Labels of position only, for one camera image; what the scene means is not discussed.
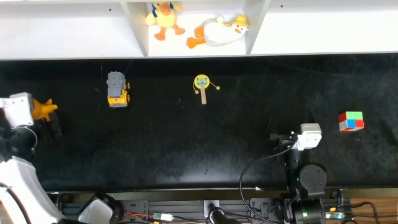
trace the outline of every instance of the duck's beak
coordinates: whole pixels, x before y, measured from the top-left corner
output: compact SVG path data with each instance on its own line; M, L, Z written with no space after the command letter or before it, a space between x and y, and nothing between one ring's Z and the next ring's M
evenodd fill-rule
M160 11L162 11L162 13L165 14L166 16L170 14L170 10L171 8L169 2L165 2L160 5Z

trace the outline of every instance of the wooden floor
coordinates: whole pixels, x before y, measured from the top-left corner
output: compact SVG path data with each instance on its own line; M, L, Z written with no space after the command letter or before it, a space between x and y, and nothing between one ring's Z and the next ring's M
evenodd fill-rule
M398 214L398 198L355 198L351 199L352 204L361 203L364 201L372 202L379 215L397 215ZM373 216L373 209L370 205L364 205L361 208L353 209L355 215L371 215ZM354 218L359 224L374 224L374 218ZM398 223L397 217L379 218L382 224ZM327 221L327 224L339 224L338 221ZM0 202L0 224L12 224L3 204Z

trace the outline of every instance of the yellow hat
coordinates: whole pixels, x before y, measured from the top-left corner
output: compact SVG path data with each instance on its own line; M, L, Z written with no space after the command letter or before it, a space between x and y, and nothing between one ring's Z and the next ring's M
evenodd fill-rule
M238 25L238 26L249 26L248 22L246 22L246 16L244 15L238 15L235 19L235 21L232 22L232 24Z

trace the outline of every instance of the plush toy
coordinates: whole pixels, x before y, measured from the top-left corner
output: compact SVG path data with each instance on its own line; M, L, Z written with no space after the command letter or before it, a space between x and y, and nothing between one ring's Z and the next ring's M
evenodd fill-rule
M155 34L158 40L166 39L166 29L173 27L176 35L185 33L185 29L177 25L177 14L182 11L182 6L179 2L152 2L152 12L146 18L146 24L152 26L157 24L160 27L160 32Z
M237 41L248 31L249 24L244 15L238 15L232 23L224 22L224 18L208 19L202 26L195 29L195 38L189 37L187 45L194 48L198 44L222 46Z

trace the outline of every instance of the wooden handle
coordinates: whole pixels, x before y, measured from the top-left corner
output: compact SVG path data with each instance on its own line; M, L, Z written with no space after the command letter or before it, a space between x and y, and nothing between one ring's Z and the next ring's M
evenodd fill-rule
M207 104L207 101L206 101L206 90L205 90L205 87L200 87L200 97L201 97L201 103L203 104L203 105L205 105L205 104Z

